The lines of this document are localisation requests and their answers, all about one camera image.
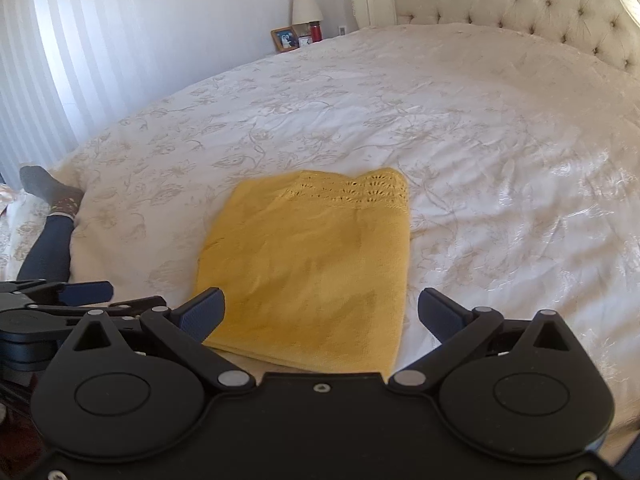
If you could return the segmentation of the white table lamp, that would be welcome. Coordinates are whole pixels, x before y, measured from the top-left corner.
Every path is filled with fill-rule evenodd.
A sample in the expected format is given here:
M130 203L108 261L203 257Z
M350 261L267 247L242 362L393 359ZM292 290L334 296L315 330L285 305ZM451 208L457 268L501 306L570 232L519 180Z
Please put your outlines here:
M310 22L323 21L323 14L317 0L292 0L292 24L294 26L307 25Z

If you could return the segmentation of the mustard yellow knit sweater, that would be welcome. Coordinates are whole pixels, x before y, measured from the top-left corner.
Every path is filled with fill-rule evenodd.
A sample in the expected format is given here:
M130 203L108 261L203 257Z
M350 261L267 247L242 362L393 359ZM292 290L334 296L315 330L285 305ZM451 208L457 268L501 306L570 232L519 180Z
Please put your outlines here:
M224 293L216 349L319 373L395 366L410 259L409 188L383 168L240 183L215 218L194 288Z

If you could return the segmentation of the white floral bedspread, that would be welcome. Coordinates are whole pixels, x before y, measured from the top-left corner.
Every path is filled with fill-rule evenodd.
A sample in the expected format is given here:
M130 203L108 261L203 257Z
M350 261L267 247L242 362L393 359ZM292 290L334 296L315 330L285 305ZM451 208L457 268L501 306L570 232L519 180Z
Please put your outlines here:
M178 304L232 188L310 169L408 181L409 290L559 311L639 431L639 81L472 25L368 28L205 79L56 174L84 188L73 269Z

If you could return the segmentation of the grey sock foot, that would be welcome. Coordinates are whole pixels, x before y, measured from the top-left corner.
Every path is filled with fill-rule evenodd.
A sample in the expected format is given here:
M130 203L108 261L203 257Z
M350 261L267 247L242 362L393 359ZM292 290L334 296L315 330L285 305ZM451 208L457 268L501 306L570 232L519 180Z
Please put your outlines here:
M21 167L20 180L26 193L49 205L52 216L75 219L85 195L83 190L56 180L40 166Z

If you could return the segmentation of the person's leg dark trousers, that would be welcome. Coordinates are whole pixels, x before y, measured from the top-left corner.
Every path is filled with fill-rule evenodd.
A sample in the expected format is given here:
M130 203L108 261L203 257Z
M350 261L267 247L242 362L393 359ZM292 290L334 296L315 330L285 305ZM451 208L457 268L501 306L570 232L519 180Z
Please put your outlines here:
M69 216L50 214L17 279L67 282L70 279L70 240L74 229L75 221Z

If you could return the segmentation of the red bottle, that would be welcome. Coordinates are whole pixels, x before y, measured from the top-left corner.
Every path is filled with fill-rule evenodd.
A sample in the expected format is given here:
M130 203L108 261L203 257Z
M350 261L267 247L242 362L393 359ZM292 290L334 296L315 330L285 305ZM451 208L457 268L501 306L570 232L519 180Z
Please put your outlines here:
M322 40L322 30L319 22L310 22L309 31L310 31L311 41L314 44Z

